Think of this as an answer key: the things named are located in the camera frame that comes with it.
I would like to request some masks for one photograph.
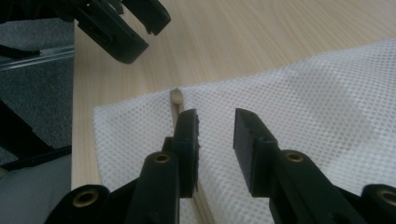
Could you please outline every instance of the screw hole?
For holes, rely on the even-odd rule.
[[[289,161],[294,161],[294,162],[300,162],[300,161],[304,160],[304,158],[301,155],[299,155],[295,152],[287,153],[286,157],[288,158]]]
[[[99,198],[99,193],[96,189],[88,189],[82,191],[73,199],[75,207],[86,207],[93,204]]]
[[[158,162],[158,163],[166,163],[170,160],[171,160],[171,158],[168,155],[164,155],[164,154],[158,155],[154,158],[154,161]]]
[[[396,193],[390,190],[380,189],[378,191],[378,195],[386,203],[396,206]]]

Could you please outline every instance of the wooden surface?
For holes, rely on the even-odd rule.
[[[73,188],[98,184],[92,109],[170,87],[252,75],[396,36],[394,0],[161,0],[172,21],[118,63],[76,28]]]

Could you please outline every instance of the gray fabric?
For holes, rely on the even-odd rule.
[[[43,224],[70,190],[70,155],[9,172],[0,179],[0,223]]]
[[[24,50],[73,45],[74,23],[9,21],[0,24],[0,44]],[[0,72],[0,98],[55,148],[71,145],[72,88],[73,59]],[[16,159],[0,148],[0,164]]]
[[[8,170],[5,170],[0,167],[0,180],[8,174]]]

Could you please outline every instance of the white mesh fabric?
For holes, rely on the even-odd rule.
[[[396,39],[180,89],[185,108],[198,112],[199,178],[217,223],[273,222],[268,201],[248,194],[233,152],[237,107],[257,113],[280,148],[308,155],[334,185],[355,194],[372,183],[396,186]],[[104,184],[118,186],[172,134],[169,91],[99,107],[94,126]]]

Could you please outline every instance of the black plastic bracket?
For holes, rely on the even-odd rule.
[[[148,155],[140,176],[108,193],[89,185],[68,193],[46,224],[173,223],[179,220],[179,199],[189,198],[198,174],[198,117],[196,110],[179,115],[174,137],[163,150]]]
[[[304,153],[280,150],[260,118],[236,109],[233,148],[253,197],[270,198],[276,223],[396,223],[396,189],[361,197],[334,186]]]
[[[145,25],[149,34],[159,34],[171,17],[158,0],[123,0],[122,3]]]
[[[132,63],[149,46],[107,1],[78,7],[76,19],[82,31],[122,63]]]

